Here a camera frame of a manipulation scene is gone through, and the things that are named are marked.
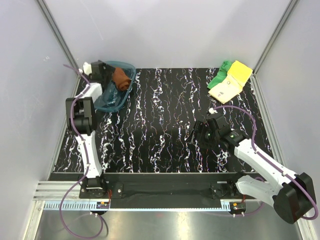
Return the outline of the green towel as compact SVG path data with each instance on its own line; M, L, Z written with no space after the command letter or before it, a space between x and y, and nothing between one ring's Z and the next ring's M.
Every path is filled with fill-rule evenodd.
M227 77L228 71L231 68L233 62L225 60L220 68L218 69L217 75L209 82L207 88L211 90L213 87L222 83L223 80Z

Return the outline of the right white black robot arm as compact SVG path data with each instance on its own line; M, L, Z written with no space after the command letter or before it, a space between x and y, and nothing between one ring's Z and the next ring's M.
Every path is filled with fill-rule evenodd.
M268 156L242 130L232 129L220 113L205 122L197 120L186 142L208 150L219 146L264 178L260 181L246 173L236 173L227 182L227 193L232 198L253 197L273 207L288 224L294 224L317 205L313 180L308 174L297 174Z

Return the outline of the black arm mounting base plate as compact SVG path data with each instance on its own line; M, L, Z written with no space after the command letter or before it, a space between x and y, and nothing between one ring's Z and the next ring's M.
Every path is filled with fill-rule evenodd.
M245 173L104 173L81 181L81 199L128 199L130 197L199 196L236 199L244 196L236 180Z

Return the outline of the yellow towel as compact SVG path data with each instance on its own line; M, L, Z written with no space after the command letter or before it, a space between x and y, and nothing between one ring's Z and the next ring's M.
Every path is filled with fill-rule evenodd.
M252 73L253 70L250 67L238 60L232 63L227 72L227 74L232 76L242 87L246 84Z

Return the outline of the brown towel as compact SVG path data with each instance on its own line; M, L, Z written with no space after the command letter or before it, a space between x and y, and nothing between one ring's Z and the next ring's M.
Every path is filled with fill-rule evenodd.
M112 80L119 91L128 90L131 84L131 79L125 74L124 70L120 67L115 68L114 73L112 75Z

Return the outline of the aluminium frame rail front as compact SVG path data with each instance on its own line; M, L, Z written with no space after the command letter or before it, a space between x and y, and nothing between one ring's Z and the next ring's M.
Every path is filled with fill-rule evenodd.
M243 195L243 199L211 199L195 195L165 195L158 199L154 196L80 198L80 188L80 181L41 181L33 198L44 201L45 208L49 210L235 212L238 215L246 211L246 201L256 199L248 195Z

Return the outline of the right aluminium frame post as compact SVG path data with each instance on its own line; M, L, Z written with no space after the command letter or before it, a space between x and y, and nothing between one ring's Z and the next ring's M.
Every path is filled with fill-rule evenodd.
M280 20L278 21L274 31L271 34L271 37L269 38L265 48L263 49L254 69L253 69L253 75L256 76L259 70L261 69L263 63L265 62L270 50L272 49L274 43L278 39L280 33L284 29L286 23L288 22L290 16L292 15L293 11L295 10L297 4L299 3L299 0L290 0L288 5L286 6Z

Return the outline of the cream towel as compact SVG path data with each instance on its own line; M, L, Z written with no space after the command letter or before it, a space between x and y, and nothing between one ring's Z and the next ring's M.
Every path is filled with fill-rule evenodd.
M246 83L246 81L237 80L232 75L228 74L221 83L218 83L216 86L211 88L208 91L208 94L220 103L225 104L235 96L239 95Z

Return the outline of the teal transparent plastic bin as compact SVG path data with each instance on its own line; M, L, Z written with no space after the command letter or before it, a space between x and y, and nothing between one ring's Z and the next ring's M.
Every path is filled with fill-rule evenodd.
M133 65L121 61L105 61L104 63L115 68L121 68L131 80L128 89L125 91L118 90L116 84L111 80L103 88L102 95L94 102L94 107L97 111L115 113L123 108L132 90L137 71Z

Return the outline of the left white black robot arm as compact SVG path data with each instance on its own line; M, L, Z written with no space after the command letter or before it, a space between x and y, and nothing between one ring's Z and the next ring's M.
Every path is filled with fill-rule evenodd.
M83 162L84 174L79 183L83 193L103 198L108 193L108 186L97 153L98 120L94 103L103 95L104 87L109 84L115 69L98 60L85 62L82 69L74 70L86 81L79 94L65 100L67 127L75 133Z

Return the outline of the left aluminium frame post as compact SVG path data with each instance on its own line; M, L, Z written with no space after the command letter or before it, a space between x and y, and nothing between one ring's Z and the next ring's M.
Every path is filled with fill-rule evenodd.
M71 67L78 69L79 66L77 64L76 59L74 58L73 54L70 51L70 48L68 47L47 3L45 0L35 0L35 3L39 7L42 15L44 16L49 28L51 29L55 39L57 40L61 50L63 51L65 57L68 60L68 63Z

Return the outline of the aluminium frame post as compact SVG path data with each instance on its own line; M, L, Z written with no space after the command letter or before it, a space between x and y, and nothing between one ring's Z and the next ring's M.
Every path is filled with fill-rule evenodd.
M271 34L271 37L269 38L265 48L263 49L254 69L253 69L253 75L256 76L259 70L261 69L263 63L265 62L270 50L272 49L274 43L278 39L280 33L284 29L286 23L288 22L290 16L292 15L293 11L295 10L297 4L299 3L299 0L290 0L288 5L286 6L280 20L278 21L274 31Z
M55 39L57 40L61 50L63 51L65 57L68 60L68 63L71 67L78 69L79 66L77 64L76 59L74 58L73 54L70 51L70 48L68 47L47 3L45 0L35 0L35 3L39 7L42 15L44 16L49 28L51 29Z

